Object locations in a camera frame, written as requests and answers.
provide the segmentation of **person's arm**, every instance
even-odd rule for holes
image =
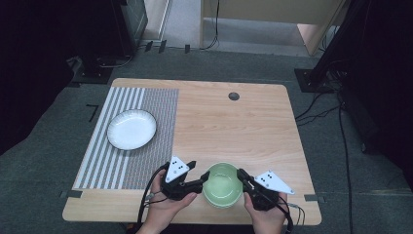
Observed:
[[[286,194],[280,193],[280,196],[286,201]],[[267,212],[257,211],[246,192],[244,193],[244,206],[251,215],[255,234],[280,234],[282,232],[285,214],[280,209],[275,207]]]
[[[164,199],[166,200],[149,205],[149,211],[146,220],[140,227],[140,229],[136,232],[136,234],[161,233],[165,228],[168,227],[176,214],[180,210],[191,204],[192,201],[194,201],[194,199],[197,197],[196,193],[190,193],[180,201],[167,199],[164,193],[160,192],[161,179],[164,176],[165,172],[165,170],[162,170],[155,176],[151,187],[151,193],[154,193],[155,196],[150,200],[150,202],[162,201]]]

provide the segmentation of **wooden desk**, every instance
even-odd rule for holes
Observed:
[[[217,3],[218,0],[202,0],[201,46],[204,19],[216,17]],[[349,4],[350,0],[225,0],[219,2],[219,19],[297,23],[304,44],[313,55],[331,25],[343,20]]]
[[[306,212],[305,224],[321,222],[306,158],[286,88],[282,85],[116,79],[113,87],[174,88],[179,90],[173,154],[197,161],[187,181],[199,178],[217,162],[229,162],[258,176],[273,170],[295,195],[288,202]],[[238,100],[228,95],[236,92]],[[77,189],[81,198],[68,198],[63,218],[72,221],[135,222],[143,190]],[[291,209],[293,220],[298,211]],[[244,197],[228,209],[209,205],[202,194],[173,223],[250,224]]]

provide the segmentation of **striped placemat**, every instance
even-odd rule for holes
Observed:
[[[73,188],[144,189],[172,155],[177,99],[177,89],[110,88]],[[120,150],[109,143],[106,130],[116,115],[129,109],[151,113],[157,132],[138,149]]]

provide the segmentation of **gray carpet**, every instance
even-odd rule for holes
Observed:
[[[283,84],[295,115],[305,111],[313,94],[303,94],[294,68],[313,68],[317,58],[156,48],[139,51],[115,78],[180,79]],[[93,133],[108,85],[66,88],[31,135],[0,156],[0,233],[124,233],[118,223],[68,222],[66,199]],[[335,94],[320,97],[308,115],[338,104]],[[94,108],[99,105],[93,117]],[[365,155],[348,113],[342,112],[353,188],[354,233],[411,233],[413,196],[402,172],[383,155]],[[299,127],[322,223],[295,227],[294,233],[350,233],[346,157],[338,110]]]

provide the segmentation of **white plate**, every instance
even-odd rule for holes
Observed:
[[[147,111],[133,109],[117,115],[107,128],[109,142],[124,150],[145,145],[156,132],[156,120]]]

